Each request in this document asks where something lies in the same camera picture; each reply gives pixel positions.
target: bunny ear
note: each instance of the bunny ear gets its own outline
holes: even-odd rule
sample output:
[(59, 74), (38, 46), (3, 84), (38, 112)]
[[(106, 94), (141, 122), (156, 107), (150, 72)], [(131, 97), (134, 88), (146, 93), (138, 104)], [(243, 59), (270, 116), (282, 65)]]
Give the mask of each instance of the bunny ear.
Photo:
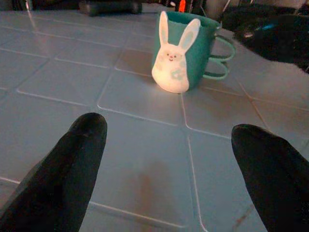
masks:
[(169, 40), (168, 15), (165, 11), (161, 12), (159, 23), (160, 44), (167, 44)]
[(180, 38), (179, 45), (183, 50), (187, 51), (197, 38), (201, 22), (199, 19), (193, 19), (184, 29), (183, 35)]

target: orange light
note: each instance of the orange light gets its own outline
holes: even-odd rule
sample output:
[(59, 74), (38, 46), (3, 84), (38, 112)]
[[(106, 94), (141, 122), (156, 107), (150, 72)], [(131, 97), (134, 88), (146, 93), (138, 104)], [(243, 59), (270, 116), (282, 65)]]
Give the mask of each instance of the orange light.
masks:
[(181, 0), (179, 4), (179, 12), (184, 12), (185, 11), (185, 0)]

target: mug handle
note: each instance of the mug handle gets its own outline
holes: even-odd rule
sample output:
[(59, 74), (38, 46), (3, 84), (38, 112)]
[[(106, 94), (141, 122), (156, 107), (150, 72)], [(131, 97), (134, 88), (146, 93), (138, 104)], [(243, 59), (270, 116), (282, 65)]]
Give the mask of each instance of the mug handle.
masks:
[(234, 57), (236, 49), (235, 49), (233, 43), (230, 40), (228, 40), (227, 38), (225, 38), (221, 35), (216, 35), (215, 39), (217, 39), (217, 40), (223, 42), (224, 44), (228, 45), (231, 48), (232, 52), (229, 56), (211, 55), (209, 57), (209, 61), (212, 61), (212, 62), (218, 64), (219, 66), (221, 66), (224, 70), (224, 73), (217, 74), (217, 73), (205, 72), (203, 77), (208, 78), (208, 79), (212, 79), (212, 80), (223, 80), (223, 79), (226, 78), (226, 76), (229, 72), (225, 61), (228, 61), (228, 60), (230, 60), (231, 58)]

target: black object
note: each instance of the black object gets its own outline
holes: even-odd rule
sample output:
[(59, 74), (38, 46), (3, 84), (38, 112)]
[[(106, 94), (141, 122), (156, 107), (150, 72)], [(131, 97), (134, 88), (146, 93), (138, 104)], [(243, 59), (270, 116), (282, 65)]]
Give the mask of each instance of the black object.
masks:
[(79, 0), (32, 0), (33, 10), (78, 10)]
[(309, 16), (279, 15), (256, 19), (235, 37), (262, 57), (286, 63), (309, 63)]
[(12, 0), (12, 7), (14, 11), (25, 11), (27, 10), (26, 0)]
[(309, 74), (309, 63), (296, 63), (296, 66), (299, 67), (305, 73)]
[(232, 147), (268, 232), (309, 231), (309, 163), (286, 140), (253, 125), (232, 130)]
[(136, 1), (81, 1), (79, 8), (82, 13), (88, 16), (97, 16), (102, 13), (111, 12), (130, 12), (140, 14), (142, 12), (142, 3)]
[(105, 147), (103, 116), (80, 116), (0, 212), (1, 232), (78, 232)]
[(297, 15), (309, 15), (309, 0), (307, 0), (296, 12)]
[(235, 31), (237, 27), (257, 18), (270, 17), (274, 15), (293, 14), (295, 8), (277, 7), (271, 5), (252, 4), (249, 6), (229, 7), (223, 13), (222, 27)]

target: ceramic bunny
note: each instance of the ceramic bunny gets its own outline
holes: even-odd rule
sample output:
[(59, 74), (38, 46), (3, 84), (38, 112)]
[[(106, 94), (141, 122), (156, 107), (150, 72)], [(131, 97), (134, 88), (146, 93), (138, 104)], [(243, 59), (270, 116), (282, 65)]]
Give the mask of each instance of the ceramic bunny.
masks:
[(183, 31), (178, 45), (168, 43), (168, 16), (162, 12), (159, 22), (160, 49), (152, 69), (152, 76), (157, 84), (173, 93), (186, 92), (189, 89), (187, 62), (185, 53), (197, 38), (201, 22), (193, 19)]

